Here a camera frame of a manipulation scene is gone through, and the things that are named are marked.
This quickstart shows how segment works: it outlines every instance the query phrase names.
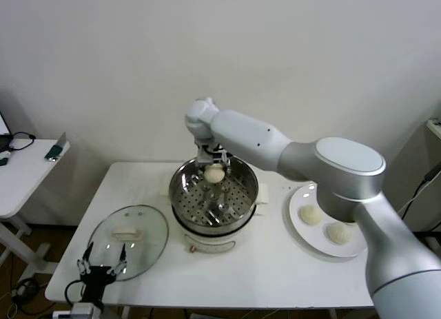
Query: white plate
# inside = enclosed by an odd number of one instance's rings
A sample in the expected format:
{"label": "white plate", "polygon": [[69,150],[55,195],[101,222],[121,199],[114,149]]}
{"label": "white plate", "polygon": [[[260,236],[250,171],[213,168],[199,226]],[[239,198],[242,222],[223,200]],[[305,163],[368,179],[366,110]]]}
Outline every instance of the white plate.
{"label": "white plate", "polygon": [[328,216],[322,210],[322,220],[317,225],[311,226],[305,223],[299,215],[299,209],[304,205],[315,205],[317,184],[310,183],[296,190],[289,202],[289,217],[302,238],[312,247],[324,254],[334,257],[355,257],[367,249],[365,237],[356,223],[348,225],[352,230],[353,238],[344,245],[338,245],[326,236],[326,227],[338,220]]}

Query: steamed bun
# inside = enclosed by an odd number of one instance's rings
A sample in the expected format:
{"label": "steamed bun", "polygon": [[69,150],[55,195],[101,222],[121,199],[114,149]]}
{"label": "steamed bun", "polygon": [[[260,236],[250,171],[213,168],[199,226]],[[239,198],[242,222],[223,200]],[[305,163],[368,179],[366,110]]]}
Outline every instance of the steamed bun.
{"label": "steamed bun", "polygon": [[329,240],[343,245],[352,240],[351,228],[344,223],[332,223],[326,227],[326,235]]}
{"label": "steamed bun", "polygon": [[322,221],[322,211],[316,205],[303,205],[299,209],[300,219],[306,224],[314,226]]}
{"label": "steamed bun", "polygon": [[204,178],[209,183],[219,183],[225,177],[225,172],[221,164],[208,165],[204,171]]}

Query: glass lid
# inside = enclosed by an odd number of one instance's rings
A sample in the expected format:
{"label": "glass lid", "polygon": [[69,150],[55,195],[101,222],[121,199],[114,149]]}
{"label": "glass lid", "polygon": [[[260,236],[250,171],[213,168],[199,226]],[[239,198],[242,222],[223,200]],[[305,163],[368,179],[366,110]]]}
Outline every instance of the glass lid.
{"label": "glass lid", "polygon": [[127,267],[116,280],[128,280],[153,266],[167,239],[167,220],[155,207],[124,207],[101,221],[92,233],[88,245],[94,245],[89,261],[91,265],[114,267],[125,244]]}

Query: white table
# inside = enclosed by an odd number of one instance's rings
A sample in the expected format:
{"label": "white table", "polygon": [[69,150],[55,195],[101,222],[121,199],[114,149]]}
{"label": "white table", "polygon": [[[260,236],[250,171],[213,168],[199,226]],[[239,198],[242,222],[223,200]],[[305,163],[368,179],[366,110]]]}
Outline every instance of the white table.
{"label": "white table", "polygon": [[[13,147],[23,147],[28,144],[28,139],[13,140]],[[0,256],[0,265],[12,251],[22,260],[28,263],[21,279],[29,278],[35,273],[51,274],[55,270],[56,263],[44,261],[50,245],[43,243],[36,252],[25,245],[20,237],[29,235],[31,229],[17,216],[23,204],[34,193],[44,178],[58,163],[44,159],[49,149],[56,140],[36,139],[35,142],[17,152],[12,152],[8,164],[0,167],[0,219],[11,222],[19,231],[13,234],[9,229],[0,224],[0,243],[6,246],[6,250]],[[69,149],[66,143],[61,155]]]}
{"label": "white table", "polygon": [[[369,307],[366,252],[351,260],[327,258],[302,245],[287,221],[289,195],[301,185],[255,169],[269,186],[263,216],[254,216],[231,251],[191,254],[167,197],[164,181],[180,163],[115,163],[107,172],[66,249],[46,298],[64,301],[66,285],[79,278],[82,257],[94,228],[115,210],[150,204],[166,216],[167,246],[158,262],[132,280],[107,286],[107,305],[137,307],[310,308]],[[79,299],[79,285],[70,299]]]}

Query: floor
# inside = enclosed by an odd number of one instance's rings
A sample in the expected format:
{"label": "floor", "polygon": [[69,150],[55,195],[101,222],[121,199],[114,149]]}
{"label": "floor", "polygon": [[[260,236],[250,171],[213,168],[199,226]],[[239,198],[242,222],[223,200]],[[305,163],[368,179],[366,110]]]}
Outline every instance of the floor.
{"label": "floor", "polygon": [[[34,228],[33,233],[30,236],[24,236],[22,240],[33,250],[43,242],[49,242],[52,247],[46,256],[49,261],[60,261],[65,248],[73,236],[74,231],[72,229],[48,229],[48,228]],[[11,297],[7,293],[10,291],[10,283],[16,285],[18,279],[25,269],[24,263],[16,256],[9,256],[7,261],[0,267],[0,318],[7,318],[6,314],[10,308],[12,302]],[[40,285],[44,285],[49,282],[50,276],[37,275],[35,277]],[[28,313],[36,313],[50,306],[51,302],[44,297],[44,288],[42,288],[37,297],[30,303],[23,306],[24,311]],[[59,303],[55,304],[51,309],[44,313],[51,313],[54,310],[66,310],[69,309],[67,304]],[[118,313],[121,313],[122,308],[114,309]],[[218,318],[231,318],[231,319],[263,319],[266,315],[270,314],[274,310],[261,311],[255,310],[249,313],[249,310],[229,310],[229,309],[149,309],[149,308],[132,308],[130,311],[130,318],[132,319],[186,319],[191,316],[192,313],[205,314],[208,316]],[[343,317],[351,312],[351,310],[337,310],[338,318]],[[21,311],[18,311],[15,319],[22,318],[38,318],[40,315],[27,316]],[[329,312],[326,309],[311,309],[311,310],[279,310],[276,313],[270,315],[269,319],[330,319]]]}

